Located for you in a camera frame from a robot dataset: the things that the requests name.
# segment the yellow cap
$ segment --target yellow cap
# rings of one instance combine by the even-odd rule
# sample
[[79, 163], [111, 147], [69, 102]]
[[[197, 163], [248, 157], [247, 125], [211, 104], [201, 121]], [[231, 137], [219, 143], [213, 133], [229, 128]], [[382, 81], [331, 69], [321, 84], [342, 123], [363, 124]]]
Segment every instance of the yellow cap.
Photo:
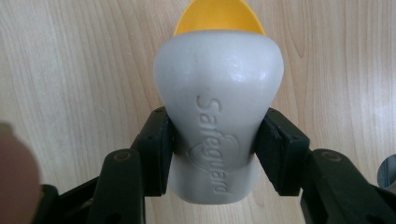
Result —
[[180, 17], [174, 35], [198, 30], [241, 30], [265, 35], [243, 0], [193, 0]]

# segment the wooden table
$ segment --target wooden table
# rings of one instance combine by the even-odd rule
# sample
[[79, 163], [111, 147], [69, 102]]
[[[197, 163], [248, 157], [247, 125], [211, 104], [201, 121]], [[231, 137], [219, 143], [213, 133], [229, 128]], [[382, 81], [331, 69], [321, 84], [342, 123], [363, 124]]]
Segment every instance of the wooden table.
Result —
[[[0, 1], [0, 120], [13, 124], [65, 192], [129, 147], [162, 105], [153, 58], [189, 0]], [[347, 155], [370, 183], [396, 146], [396, 2], [248, 0], [280, 46], [272, 107], [312, 141]], [[147, 198], [148, 223], [303, 223], [262, 172], [240, 203]]]

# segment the embossed logo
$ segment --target embossed logo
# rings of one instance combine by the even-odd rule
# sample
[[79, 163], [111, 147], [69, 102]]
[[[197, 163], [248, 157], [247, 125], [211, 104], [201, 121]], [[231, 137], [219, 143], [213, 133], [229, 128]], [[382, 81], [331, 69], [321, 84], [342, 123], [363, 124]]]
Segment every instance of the embossed logo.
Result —
[[200, 112], [198, 123], [204, 138], [190, 149], [188, 157], [197, 168], [209, 172], [215, 193], [229, 193], [226, 178], [238, 159], [238, 140], [218, 130], [218, 116], [221, 113], [218, 99], [205, 102], [198, 96], [196, 108]]

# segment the soap bar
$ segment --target soap bar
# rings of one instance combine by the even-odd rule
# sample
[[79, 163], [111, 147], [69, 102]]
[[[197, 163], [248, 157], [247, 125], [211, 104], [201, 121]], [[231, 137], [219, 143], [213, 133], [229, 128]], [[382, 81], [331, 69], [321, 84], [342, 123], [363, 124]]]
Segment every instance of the soap bar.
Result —
[[232, 30], [173, 36], [154, 78], [174, 123], [171, 189], [199, 204], [235, 203], [259, 178], [252, 143], [284, 72], [277, 44]]

